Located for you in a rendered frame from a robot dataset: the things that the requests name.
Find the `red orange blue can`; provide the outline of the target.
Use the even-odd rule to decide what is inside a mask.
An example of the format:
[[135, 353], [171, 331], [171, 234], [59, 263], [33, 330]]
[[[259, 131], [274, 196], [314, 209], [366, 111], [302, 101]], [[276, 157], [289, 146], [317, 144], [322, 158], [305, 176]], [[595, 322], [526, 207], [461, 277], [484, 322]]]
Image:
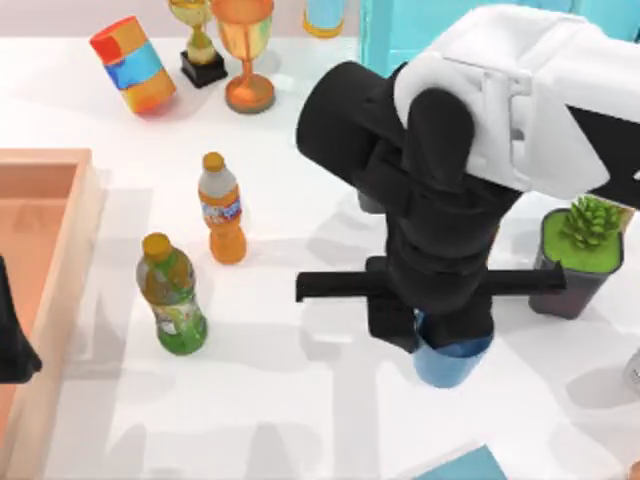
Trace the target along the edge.
[[134, 113], [151, 112], [174, 95], [173, 80], [135, 16], [105, 27], [89, 43]]

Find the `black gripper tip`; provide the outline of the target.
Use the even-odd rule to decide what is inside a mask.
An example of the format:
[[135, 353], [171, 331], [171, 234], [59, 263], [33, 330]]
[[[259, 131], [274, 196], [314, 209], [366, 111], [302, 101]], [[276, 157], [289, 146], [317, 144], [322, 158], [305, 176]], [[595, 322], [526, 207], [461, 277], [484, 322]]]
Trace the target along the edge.
[[25, 384], [42, 366], [19, 323], [6, 264], [0, 255], [0, 384]]

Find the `flat blue book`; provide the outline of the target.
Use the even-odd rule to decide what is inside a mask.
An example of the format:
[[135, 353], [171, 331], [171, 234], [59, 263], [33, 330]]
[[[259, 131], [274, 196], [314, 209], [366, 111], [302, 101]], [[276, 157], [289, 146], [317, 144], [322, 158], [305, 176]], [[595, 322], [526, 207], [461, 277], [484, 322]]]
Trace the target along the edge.
[[508, 480], [491, 450], [483, 445], [426, 471], [413, 480]]

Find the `copper trophy cup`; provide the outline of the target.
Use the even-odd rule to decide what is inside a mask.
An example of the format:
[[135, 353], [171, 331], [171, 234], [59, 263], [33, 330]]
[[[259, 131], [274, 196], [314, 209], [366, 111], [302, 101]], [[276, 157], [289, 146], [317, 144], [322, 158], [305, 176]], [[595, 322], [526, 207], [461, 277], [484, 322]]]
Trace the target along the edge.
[[271, 107], [275, 89], [253, 70], [271, 36], [274, 0], [211, 0], [218, 34], [227, 52], [241, 61], [241, 73], [225, 87], [227, 105], [237, 113], [257, 114]]

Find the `gold trophy with black base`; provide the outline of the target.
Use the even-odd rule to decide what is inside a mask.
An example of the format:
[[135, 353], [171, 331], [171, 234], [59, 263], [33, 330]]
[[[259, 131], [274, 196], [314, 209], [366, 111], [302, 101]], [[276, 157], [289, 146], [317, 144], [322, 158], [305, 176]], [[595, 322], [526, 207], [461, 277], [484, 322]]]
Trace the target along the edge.
[[227, 77], [224, 58], [215, 49], [206, 26], [212, 20], [210, 0], [168, 0], [173, 16], [191, 28], [181, 52], [181, 71], [198, 89]]

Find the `green bottle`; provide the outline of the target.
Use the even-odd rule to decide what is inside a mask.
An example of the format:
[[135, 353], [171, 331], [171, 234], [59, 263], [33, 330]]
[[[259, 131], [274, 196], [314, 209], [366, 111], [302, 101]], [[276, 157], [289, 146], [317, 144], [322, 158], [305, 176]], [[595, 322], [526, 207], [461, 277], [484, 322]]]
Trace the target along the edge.
[[199, 350], [208, 325], [196, 297], [195, 270], [166, 234], [154, 232], [142, 240], [136, 281], [154, 315], [161, 345], [178, 356]]

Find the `shallow salmon-coloured box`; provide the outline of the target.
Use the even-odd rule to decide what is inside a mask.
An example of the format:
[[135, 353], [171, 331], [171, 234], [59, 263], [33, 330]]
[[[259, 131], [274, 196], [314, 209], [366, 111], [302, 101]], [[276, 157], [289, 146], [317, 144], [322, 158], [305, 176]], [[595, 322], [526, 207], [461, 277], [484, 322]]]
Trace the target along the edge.
[[28, 383], [0, 385], [0, 480], [43, 477], [103, 200], [90, 150], [0, 148], [0, 255], [43, 362]]

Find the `orange bottle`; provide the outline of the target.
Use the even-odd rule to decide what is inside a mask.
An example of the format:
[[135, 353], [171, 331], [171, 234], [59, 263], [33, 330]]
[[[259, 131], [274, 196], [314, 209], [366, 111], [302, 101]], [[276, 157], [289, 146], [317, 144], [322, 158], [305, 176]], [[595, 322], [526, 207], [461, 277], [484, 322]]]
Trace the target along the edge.
[[246, 255], [247, 242], [241, 227], [242, 204], [236, 177], [218, 152], [205, 154], [202, 166], [198, 196], [210, 230], [211, 253], [221, 264], [239, 263]]

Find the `dark pot with green plant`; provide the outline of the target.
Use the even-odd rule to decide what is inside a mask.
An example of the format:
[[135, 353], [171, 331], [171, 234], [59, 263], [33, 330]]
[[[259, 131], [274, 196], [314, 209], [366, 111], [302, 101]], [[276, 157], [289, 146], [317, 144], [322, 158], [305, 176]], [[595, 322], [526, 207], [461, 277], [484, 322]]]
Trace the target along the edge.
[[623, 265], [623, 212], [622, 207], [585, 195], [544, 216], [534, 268], [560, 265], [566, 288], [557, 294], [530, 296], [529, 307], [534, 312], [568, 320], [583, 313], [601, 286]]

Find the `blue cup with yellow base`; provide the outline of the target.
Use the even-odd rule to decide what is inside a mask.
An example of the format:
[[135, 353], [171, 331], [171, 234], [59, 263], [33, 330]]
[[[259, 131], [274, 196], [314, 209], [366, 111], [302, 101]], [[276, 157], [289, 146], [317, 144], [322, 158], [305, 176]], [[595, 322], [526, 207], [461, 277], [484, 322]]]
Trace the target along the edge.
[[338, 36], [344, 25], [346, 0], [305, 0], [303, 27], [318, 38]]

